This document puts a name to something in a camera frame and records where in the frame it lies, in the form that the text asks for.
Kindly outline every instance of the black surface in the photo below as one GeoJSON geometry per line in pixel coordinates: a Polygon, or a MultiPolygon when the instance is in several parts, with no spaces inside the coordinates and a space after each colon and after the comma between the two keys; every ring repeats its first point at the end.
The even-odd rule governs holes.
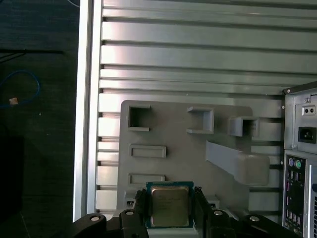
{"type": "MultiPolygon", "coordinates": [[[[0,64],[0,81],[25,69],[41,83],[32,103],[0,109],[0,123],[24,144],[22,210],[0,224],[0,237],[50,237],[72,222],[79,9],[66,0],[4,0],[0,22],[2,49],[64,52],[26,54],[0,64]]],[[[32,79],[17,75],[0,87],[0,104],[29,98],[35,91],[32,79]]],[[[1,182],[9,184],[9,178],[1,182]]],[[[11,212],[18,207],[17,202],[11,212]]]]}
{"type": "Polygon", "coordinates": [[[0,181],[2,181],[0,224],[22,209],[23,138],[0,136],[0,181]]]}

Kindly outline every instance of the ribbed metal panel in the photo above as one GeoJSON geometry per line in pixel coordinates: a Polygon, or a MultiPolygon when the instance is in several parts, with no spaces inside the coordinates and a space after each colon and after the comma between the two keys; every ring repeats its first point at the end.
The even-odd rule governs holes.
{"type": "MultiPolygon", "coordinates": [[[[97,186],[88,180],[88,191],[89,186],[98,191],[88,194],[88,212],[111,214],[115,209],[124,100],[249,106],[261,118],[252,151],[270,155],[272,165],[282,161],[282,89],[316,80],[317,12],[305,9],[316,4],[312,0],[274,1],[283,8],[271,2],[104,0],[99,141],[90,164],[98,167],[91,175],[97,186]]],[[[279,172],[279,166],[272,167],[269,185],[250,190],[249,209],[275,215],[270,216],[274,220],[279,172]]]]}

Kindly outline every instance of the metal side panel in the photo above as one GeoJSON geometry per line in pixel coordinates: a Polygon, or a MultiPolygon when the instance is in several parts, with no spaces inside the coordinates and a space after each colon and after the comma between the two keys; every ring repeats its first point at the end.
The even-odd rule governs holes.
{"type": "Polygon", "coordinates": [[[267,154],[271,161],[268,186],[250,188],[250,209],[278,221],[282,90],[316,80],[317,10],[309,7],[316,3],[206,2],[83,3],[74,219],[87,212],[113,214],[121,103],[144,100],[250,107],[261,120],[252,152],[267,154]],[[93,18],[88,20],[84,13],[93,18]],[[85,24],[91,25],[92,32],[84,32],[85,24]],[[83,44],[83,39],[92,44],[83,44]],[[267,198],[270,204],[259,197],[267,198]]]}

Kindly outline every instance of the rear i/o panel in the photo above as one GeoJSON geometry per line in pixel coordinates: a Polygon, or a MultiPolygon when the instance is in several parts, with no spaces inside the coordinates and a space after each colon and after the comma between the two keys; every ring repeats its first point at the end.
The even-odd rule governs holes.
{"type": "Polygon", "coordinates": [[[306,159],[286,156],[284,226],[303,235],[306,159]]]}

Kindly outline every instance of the dark floor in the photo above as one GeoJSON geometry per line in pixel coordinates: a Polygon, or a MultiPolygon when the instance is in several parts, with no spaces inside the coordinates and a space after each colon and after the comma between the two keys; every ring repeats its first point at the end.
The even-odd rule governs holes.
{"type": "MultiPolygon", "coordinates": [[[[41,83],[39,97],[32,103],[0,109],[0,123],[10,136],[24,140],[23,162],[10,158],[16,164],[2,167],[1,173],[10,171],[15,176],[22,163],[24,173],[22,209],[0,224],[1,238],[50,237],[71,223],[78,28],[79,9],[67,0],[0,3],[1,49],[64,51],[63,55],[27,54],[0,64],[0,82],[9,73],[25,69],[41,83]]],[[[17,75],[0,87],[0,104],[13,97],[28,98],[35,91],[30,77],[17,75]]],[[[10,182],[10,178],[1,181],[10,182]]],[[[11,204],[0,206],[14,210],[11,204]]]]}

